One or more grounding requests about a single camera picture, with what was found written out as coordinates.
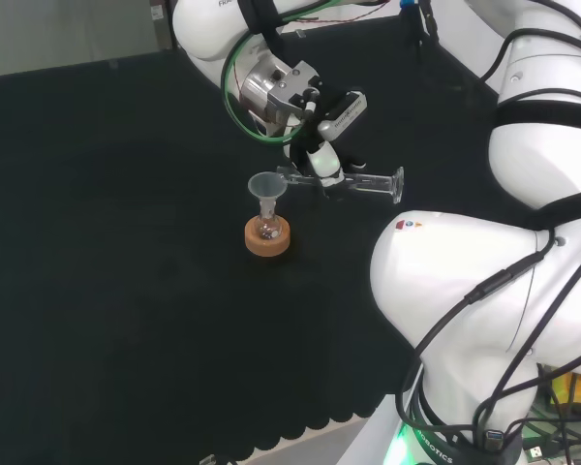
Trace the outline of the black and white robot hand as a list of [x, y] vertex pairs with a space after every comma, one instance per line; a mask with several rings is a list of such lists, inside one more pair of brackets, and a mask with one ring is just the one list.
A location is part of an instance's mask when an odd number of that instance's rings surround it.
[[307, 142], [293, 142], [284, 149], [288, 162], [277, 173], [290, 185], [316, 188], [327, 199], [338, 201], [348, 190], [346, 176], [364, 172], [366, 162], [353, 156], [339, 155], [329, 141], [320, 143], [315, 151]]

